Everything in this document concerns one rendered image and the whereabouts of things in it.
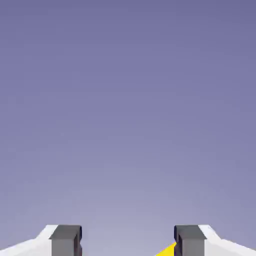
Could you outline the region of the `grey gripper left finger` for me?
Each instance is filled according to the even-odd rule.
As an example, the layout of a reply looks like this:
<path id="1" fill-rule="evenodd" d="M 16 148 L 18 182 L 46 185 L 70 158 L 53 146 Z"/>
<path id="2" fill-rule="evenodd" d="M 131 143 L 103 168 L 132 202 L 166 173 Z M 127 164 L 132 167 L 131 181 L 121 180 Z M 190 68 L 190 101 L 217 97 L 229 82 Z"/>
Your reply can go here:
<path id="1" fill-rule="evenodd" d="M 0 256 L 83 256 L 78 224 L 48 224 L 33 239 L 0 250 Z"/>

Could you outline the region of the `large yellow box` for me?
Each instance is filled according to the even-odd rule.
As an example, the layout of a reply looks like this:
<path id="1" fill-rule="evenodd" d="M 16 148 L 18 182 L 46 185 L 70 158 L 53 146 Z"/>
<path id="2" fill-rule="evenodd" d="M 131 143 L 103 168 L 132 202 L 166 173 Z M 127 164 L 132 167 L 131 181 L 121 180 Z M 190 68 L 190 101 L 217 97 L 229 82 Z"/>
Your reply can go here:
<path id="1" fill-rule="evenodd" d="M 174 251 L 175 251 L 176 244 L 177 244 L 176 242 L 172 243 L 171 245 L 169 245 L 168 247 L 166 247 L 165 249 L 157 253 L 155 256 L 175 256 Z"/>

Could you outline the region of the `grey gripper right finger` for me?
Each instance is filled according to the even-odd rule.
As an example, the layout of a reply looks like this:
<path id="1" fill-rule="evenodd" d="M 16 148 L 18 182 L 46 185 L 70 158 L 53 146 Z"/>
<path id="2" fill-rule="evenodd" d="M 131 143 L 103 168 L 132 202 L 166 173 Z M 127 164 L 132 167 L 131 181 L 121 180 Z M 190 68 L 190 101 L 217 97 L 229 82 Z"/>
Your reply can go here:
<path id="1" fill-rule="evenodd" d="M 174 256 L 256 256 L 256 250 L 222 239 L 208 224 L 175 225 Z"/>

